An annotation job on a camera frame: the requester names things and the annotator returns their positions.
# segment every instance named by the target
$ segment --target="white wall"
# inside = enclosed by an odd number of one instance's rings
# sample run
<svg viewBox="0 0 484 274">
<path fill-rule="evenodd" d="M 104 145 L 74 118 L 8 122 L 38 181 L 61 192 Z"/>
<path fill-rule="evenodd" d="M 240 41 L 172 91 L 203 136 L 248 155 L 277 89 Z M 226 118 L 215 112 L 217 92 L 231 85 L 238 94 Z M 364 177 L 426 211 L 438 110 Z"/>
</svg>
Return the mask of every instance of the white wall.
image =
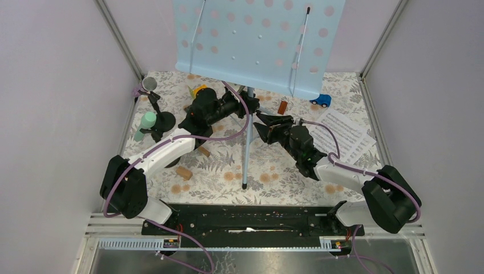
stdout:
<svg viewBox="0 0 484 274">
<path fill-rule="evenodd" d="M 439 274 L 484 269 L 484 2 L 410 1 L 368 76 Z"/>
<path fill-rule="evenodd" d="M 136 83 L 94 1 L 0 1 L 0 273 L 68 273 Z"/>
<path fill-rule="evenodd" d="M 346 0 L 327 71 L 361 71 L 398 2 Z M 143 72 L 175 70 L 172 0 L 106 0 L 106 4 Z"/>
</svg>

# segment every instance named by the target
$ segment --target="floral tablecloth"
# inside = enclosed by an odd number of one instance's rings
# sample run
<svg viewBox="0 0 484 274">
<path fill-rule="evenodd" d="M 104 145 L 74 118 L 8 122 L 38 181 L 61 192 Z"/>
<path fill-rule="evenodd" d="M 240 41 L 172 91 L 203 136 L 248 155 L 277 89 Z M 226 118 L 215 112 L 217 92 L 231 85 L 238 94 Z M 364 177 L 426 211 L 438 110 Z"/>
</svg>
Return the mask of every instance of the floral tablecloth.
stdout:
<svg viewBox="0 0 484 274">
<path fill-rule="evenodd" d="M 162 111 L 169 111 L 176 117 L 177 124 L 184 117 L 183 108 L 191 104 L 188 86 L 191 88 L 206 84 L 221 96 L 223 84 L 219 80 L 203 78 L 183 72 L 150 72 L 158 82 L 156 93 L 161 95 L 158 104 Z M 321 93 L 332 97 L 331 108 L 345 114 L 354 122 L 371 132 L 369 118 L 355 73 L 326 73 Z M 277 113 L 282 100 L 288 102 L 285 115 L 317 119 L 325 109 L 312 105 L 307 100 L 289 98 L 273 92 L 255 89 L 261 106 Z M 153 111 L 146 96 L 141 96 L 131 125 L 123 157 L 127 158 L 152 146 L 154 141 L 145 136 L 135 142 L 133 135 L 141 117 Z M 231 136 L 240 130 L 245 121 L 225 118 L 213 125 L 213 137 Z M 210 151 L 206 157 L 198 150 L 181 157 L 179 164 L 156 173 L 149 182 L 148 194 L 169 203 L 205 204 L 273 204 L 273 205 L 320 205 L 333 206 L 341 200 L 358 201 L 363 197 L 358 193 L 335 184 L 303 177 L 295 167 L 295 161 L 279 144 L 267 145 L 260 138 L 250 147 L 248 188 L 242 190 L 243 158 L 245 134 L 226 142 L 206 142 L 203 147 Z M 356 162 L 365 168 L 380 166 L 379 155 L 374 145 Z M 175 173 L 178 166 L 193 172 L 193 177 L 184 181 Z"/>
</svg>

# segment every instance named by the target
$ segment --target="wooden block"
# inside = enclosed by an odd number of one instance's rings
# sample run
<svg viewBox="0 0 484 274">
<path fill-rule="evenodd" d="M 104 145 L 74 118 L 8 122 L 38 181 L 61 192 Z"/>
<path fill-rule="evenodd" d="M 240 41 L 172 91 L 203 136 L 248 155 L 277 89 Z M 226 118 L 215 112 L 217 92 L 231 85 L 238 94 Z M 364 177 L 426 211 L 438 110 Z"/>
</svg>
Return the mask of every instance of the wooden block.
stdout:
<svg viewBox="0 0 484 274">
<path fill-rule="evenodd" d="M 279 110 L 277 111 L 277 113 L 279 113 L 280 115 L 284 115 L 284 113 L 286 112 L 286 108 L 287 108 L 287 102 L 282 101 L 281 105 L 279 106 Z"/>
<path fill-rule="evenodd" d="M 185 180 L 185 181 L 190 180 L 190 178 L 192 178 L 192 176 L 193 176 L 193 173 L 190 170 L 188 170 L 188 169 L 186 169 L 182 166 L 179 166 L 176 169 L 176 173 L 178 175 L 180 175 L 181 177 L 183 177 L 183 180 Z"/>
<path fill-rule="evenodd" d="M 204 147 L 198 147 L 198 151 L 200 151 L 201 153 L 203 153 L 205 156 L 210 157 L 210 151 L 208 151 Z"/>
</svg>

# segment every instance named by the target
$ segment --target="microphone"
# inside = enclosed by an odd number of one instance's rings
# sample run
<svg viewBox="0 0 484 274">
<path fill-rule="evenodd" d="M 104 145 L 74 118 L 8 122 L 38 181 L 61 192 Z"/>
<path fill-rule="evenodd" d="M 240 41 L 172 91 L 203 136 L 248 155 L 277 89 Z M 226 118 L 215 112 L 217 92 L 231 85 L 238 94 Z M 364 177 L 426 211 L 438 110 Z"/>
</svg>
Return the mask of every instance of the microphone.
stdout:
<svg viewBox="0 0 484 274">
<path fill-rule="evenodd" d="M 156 114 L 153 112 L 147 112 L 141 117 L 141 123 L 139 124 L 138 129 L 136 130 L 134 140 L 139 142 L 143 140 L 144 133 L 141 132 L 141 129 L 147 130 L 152 128 L 156 123 Z"/>
<path fill-rule="evenodd" d="M 158 86 L 156 79 L 153 77 L 145 77 L 142 81 L 142 85 L 146 91 L 153 91 Z"/>
</svg>

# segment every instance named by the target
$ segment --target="sheet music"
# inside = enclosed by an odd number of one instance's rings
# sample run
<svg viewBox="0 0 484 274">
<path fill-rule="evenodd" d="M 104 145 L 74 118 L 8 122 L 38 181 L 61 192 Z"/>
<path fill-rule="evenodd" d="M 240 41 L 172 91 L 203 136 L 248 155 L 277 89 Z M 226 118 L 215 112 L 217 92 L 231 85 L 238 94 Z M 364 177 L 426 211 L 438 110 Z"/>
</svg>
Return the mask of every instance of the sheet music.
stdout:
<svg viewBox="0 0 484 274">
<path fill-rule="evenodd" d="M 366 134 L 363 127 L 332 108 L 326 110 L 315 122 L 331 129 L 340 147 L 340 159 L 349 164 L 358 161 L 361 155 L 376 142 Z M 311 125 L 308 130 L 314 138 L 314 146 L 317 149 L 325 153 L 331 151 L 336 153 L 336 145 L 326 129 Z"/>
</svg>

